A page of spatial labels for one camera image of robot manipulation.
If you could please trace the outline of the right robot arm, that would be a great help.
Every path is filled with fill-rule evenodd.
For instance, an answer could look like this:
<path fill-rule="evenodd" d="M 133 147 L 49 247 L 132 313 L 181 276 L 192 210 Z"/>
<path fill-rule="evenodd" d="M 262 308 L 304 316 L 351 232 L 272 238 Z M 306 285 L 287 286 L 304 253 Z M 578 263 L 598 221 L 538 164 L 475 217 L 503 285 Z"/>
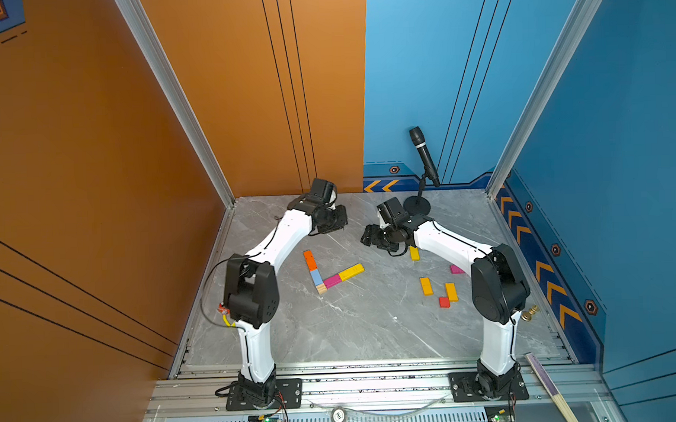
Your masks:
<path fill-rule="evenodd" d="M 417 247 L 470 274 L 472 304 L 483 318 L 483 349 L 477 361 L 474 394 L 487 400 L 508 398 L 520 372 L 515 353 L 518 326 L 531 295 L 512 247 L 472 241 L 428 218 L 368 225 L 361 243 L 390 253 L 401 244 Z"/>

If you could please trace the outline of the black microphone on stand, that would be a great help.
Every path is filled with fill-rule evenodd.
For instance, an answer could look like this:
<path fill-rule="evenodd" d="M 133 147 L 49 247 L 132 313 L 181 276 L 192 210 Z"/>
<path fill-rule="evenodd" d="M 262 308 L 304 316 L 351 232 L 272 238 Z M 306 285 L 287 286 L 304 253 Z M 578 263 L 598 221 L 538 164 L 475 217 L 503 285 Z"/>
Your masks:
<path fill-rule="evenodd" d="M 404 202 L 404 208 L 411 215 L 428 215 L 431 210 L 430 202 L 423 196 L 426 189 L 426 181 L 430 180 L 436 188 L 441 187 L 441 182 L 438 176 L 437 167 L 427 148 L 426 138 L 419 126 L 412 128 L 409 131 L 411 141 L 423 163 L 424 172 L 419 180 L 418 191 L 416 195 L 408 197 Z"/>

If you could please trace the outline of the brass knob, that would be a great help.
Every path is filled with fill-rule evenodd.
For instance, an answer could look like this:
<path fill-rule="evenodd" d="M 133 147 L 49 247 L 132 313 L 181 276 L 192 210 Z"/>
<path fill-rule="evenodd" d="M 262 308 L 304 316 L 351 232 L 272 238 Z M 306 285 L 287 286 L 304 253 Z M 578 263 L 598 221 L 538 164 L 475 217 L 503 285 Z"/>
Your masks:
<path fill-rule="evenodd" d="M 539 311 L 539 307 L 537 305 L 532 305 L 529 309 L 524 310 L 521 315 L 522 319 L 526 322 L 531 322 L 534 315 Z"/>

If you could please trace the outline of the yellow-orange block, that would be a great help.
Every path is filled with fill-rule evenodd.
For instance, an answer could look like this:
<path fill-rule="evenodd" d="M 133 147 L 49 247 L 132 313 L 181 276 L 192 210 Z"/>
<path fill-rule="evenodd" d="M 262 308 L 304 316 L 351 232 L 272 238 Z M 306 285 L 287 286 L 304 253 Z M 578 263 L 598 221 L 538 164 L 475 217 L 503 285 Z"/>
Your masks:
<path fill-rule="evenodd" d="M 434 295 L 433 286 L 432 286 L 432 283 L 430 282 L 429 278 L 426 278 L 426 277 L 420 278 L 420 284 L 421 284 L 424 296 Z"/>

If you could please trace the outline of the yellow plastic hook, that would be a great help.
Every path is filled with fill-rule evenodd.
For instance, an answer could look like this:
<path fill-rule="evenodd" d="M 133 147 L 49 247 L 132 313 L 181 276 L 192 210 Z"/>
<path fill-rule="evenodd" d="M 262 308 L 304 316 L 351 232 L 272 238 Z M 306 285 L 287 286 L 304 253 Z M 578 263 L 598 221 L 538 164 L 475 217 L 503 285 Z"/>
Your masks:
<path fill-rule="evenodd" d="M 235 322 L 231 322 L 231 321 L 228 319 L 228 315 L 227 315 L 226 313 L 222 313 L 222 319 L 223 319 L 223 321 L 224 321 L 224 324 L 225 324 L 225 327 L 226 327 L 226 328 L 235 328 L 235 327 L 236 327 L 236 323 L 235 323 Z"/>

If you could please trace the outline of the right green circuit board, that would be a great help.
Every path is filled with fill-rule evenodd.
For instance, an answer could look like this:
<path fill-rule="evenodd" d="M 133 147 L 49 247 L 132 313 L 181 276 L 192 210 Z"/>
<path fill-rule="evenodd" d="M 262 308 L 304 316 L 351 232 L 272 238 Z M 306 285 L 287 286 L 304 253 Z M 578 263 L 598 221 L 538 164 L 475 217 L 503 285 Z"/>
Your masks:
<path fill-rule="evenodd" d="M 488 422 L 516 422 L 514 413 L 506 408 L 491 406 L 485 407 L 484 411 Z"/>

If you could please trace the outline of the long yellow block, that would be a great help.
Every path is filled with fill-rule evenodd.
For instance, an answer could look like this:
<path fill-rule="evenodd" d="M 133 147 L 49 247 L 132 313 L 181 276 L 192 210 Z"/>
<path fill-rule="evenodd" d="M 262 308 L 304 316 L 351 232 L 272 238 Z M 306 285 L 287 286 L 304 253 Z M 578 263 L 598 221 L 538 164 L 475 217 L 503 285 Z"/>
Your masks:
<path fill-rule="evenodd" d="M 343 270 L 340 272 L 338 275 L 342 281 L 349 281 L 353 277 L 357 277 L 360 275 L 360 273 L 364 272 L 364 266 L 360 264 L 355 264 L 354 266 L 351 266 L 347 268 L 346 270 Z"/>

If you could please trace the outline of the small red cube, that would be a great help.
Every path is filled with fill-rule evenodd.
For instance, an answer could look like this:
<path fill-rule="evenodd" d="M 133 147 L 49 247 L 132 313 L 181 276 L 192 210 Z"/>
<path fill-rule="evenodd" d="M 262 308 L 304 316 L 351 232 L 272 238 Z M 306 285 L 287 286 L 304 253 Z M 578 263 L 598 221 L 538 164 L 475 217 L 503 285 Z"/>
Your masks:
<path fill-rule="evenodd" d="M 448 297 L 439 298 L 439 305 L 441 308 L 449 309 L 451 307 L 449 298 Z"/>

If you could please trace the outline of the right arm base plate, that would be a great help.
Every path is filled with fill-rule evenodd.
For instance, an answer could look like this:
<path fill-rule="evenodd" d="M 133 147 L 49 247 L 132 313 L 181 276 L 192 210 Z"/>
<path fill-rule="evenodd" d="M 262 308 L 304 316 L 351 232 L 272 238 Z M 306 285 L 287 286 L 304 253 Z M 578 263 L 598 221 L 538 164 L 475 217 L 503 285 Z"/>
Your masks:
<path fill-rule="evenodd" d="M 448 381 L 456 403 L 530 399 L 522 373 L 516 368 L 502 376 L 501 380 L 490 378 L 481 382 L 477 372 L 458 371 L 448 374 Z"/>

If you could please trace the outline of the light blue block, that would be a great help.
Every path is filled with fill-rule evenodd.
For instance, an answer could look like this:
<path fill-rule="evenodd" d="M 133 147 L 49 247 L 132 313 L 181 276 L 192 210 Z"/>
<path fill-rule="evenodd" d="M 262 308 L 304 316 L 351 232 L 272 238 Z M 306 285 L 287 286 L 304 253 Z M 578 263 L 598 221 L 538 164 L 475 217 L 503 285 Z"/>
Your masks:
<path fill-rule="evenodd" d="M 314 286 L 318 287 L 318 286 L 324 286 L 325 285 L 325 283 L 322 279 L 322 276 L 319 273 L 319 270 L 310 271 L 310 276 L 312 277 L 312 280 L 314 282 Z"/>

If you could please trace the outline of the magenta block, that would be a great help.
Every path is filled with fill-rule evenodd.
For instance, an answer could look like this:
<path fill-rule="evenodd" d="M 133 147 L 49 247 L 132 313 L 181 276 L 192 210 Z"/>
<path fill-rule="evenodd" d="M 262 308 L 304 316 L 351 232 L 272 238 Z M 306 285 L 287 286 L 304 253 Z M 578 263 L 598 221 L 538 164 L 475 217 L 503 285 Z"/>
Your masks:
<path fill-rule="evenodd" d="M 455 265 L 450 266 L 450 271 L 451 271 L 452 274 L 457 274 L 457 275 L 465 274 L 465 271 L 462 268 L 460 268 L 459 266 L 455 266 Z"/>
<path fill-rule="evenodd" d="M 324 280 L 324 286 L 326 289 L 330 289 L 331 287 L 335 287 L 339 283 L 342 282 L 342 277 L 340 277 L 339 274 L 336 274 L 335 276 L 331 276 L 329 278 L 326 278 Z"/>

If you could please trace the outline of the orange long block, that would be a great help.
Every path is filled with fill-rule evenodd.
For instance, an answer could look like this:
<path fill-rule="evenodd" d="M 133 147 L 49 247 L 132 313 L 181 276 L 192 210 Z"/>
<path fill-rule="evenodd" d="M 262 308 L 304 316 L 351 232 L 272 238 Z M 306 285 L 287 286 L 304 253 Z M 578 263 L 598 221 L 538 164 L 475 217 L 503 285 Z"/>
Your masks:
<path fill-rule="evenodd" d="M 309 271 L 317 271 L 317 262 L 315 262 L 315 257 L 311 250 L 306 250 L 303 253 L 304 255 L 304 260 L 306 262 L 306 265 L 308 266 Z"/>

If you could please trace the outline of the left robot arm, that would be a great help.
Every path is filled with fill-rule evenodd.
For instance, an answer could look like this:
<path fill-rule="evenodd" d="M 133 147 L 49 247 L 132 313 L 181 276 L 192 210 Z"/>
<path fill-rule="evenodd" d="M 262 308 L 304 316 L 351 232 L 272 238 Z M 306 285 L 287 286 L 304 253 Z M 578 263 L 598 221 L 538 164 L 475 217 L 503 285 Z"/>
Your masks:
<path fill-rule="evenodd" d="M 336 200 L 333 190 L 297 197 L 262 242 L 228 261 L 223 306 L 236 323 L 242 356 L 236 388 L 256 407 L 270 406 L 277 395 L 269 329 L 281 301 L 277 272 L 304 238 L 348 224 L 347 211 Z"/>

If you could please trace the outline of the round silver speaker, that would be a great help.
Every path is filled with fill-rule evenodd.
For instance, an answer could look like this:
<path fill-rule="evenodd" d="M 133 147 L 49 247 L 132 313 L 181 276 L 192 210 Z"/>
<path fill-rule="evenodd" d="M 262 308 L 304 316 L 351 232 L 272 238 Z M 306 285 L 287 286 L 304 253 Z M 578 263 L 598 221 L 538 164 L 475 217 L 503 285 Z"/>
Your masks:
<path fill-rule="evenodd" d="M 347 419 L 347 412 L 342 407 L 335 407 L 330 412 L 331 422 L 345 422 Z"/>

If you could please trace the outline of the folded fan stick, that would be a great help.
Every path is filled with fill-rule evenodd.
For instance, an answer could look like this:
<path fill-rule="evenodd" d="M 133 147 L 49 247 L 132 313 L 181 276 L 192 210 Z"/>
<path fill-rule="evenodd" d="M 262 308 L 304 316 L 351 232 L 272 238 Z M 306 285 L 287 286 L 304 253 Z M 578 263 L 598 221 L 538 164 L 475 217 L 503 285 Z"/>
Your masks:
<path fill-rule="evenodd" d="M 571 407 L 566 402 L 566 399 L 560 394 L 560 390 L 556 387 L 556 384 L 552 381 L 552 378 L 548 374 L 548 371 L 544 368 L 540 360 L 532 354 L 527 353 L 525 355 L 529 366 L 532 368 L 535 376 L 541 382 L 543 388 L 547 391 L 551 401 L 560 411 L 561 415 L 564 417 L 566 422 L 580 422 L 573 413 Z"/>

